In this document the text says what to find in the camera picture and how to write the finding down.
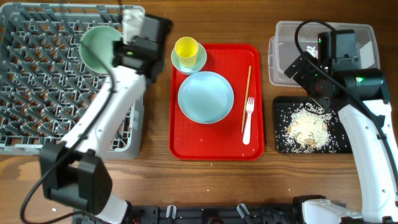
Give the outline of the green bowl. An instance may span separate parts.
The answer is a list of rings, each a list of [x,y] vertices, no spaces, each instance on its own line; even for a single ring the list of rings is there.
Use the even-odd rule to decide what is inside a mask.
[[[106,68],[113,67],[113,42],[121,40],[122,37],[122,33],[112,27],[96,26],[90,28],[80,39],[79,54],[81,61],[90,70],[107,74],[107,70],[100,62],[103,62]]]

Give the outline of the large light blue plate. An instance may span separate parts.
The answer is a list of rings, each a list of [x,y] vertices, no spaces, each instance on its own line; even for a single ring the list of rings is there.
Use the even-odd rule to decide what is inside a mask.
[[[221,121],[232,110],[234,91],[227,79],[215,72],[189,75],[178,89],[178,105],[190,120],[200,124]]]

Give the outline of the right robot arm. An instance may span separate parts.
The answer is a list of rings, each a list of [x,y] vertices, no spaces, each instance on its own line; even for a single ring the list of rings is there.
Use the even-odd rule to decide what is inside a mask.
[[[362,195],[361,214],[339,212],[318,199],[302,202],[305,223],[397,223],[397,143],[392,128],[391,96],[378,68],[357,69],[356,59],[337,64],[308,52],[284,72],[324,110],[333,110],[343,125],[354,155]]]

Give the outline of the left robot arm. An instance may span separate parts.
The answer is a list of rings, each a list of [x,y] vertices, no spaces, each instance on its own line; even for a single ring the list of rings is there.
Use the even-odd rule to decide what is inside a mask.
[[[165,37],[143,35],[128,43],[112,43],[107,65],[82,44],[82,49],[109,77],[76,126],[60,143],[46,143],[39,154],[41,178],[32,188],[43,188],[45,198],[72,207],[67,217],[82,215],[102,223],[131,223],[132,205],[112,192],[113,181],[104,159],[121,121],[131,106],[163,71]]]

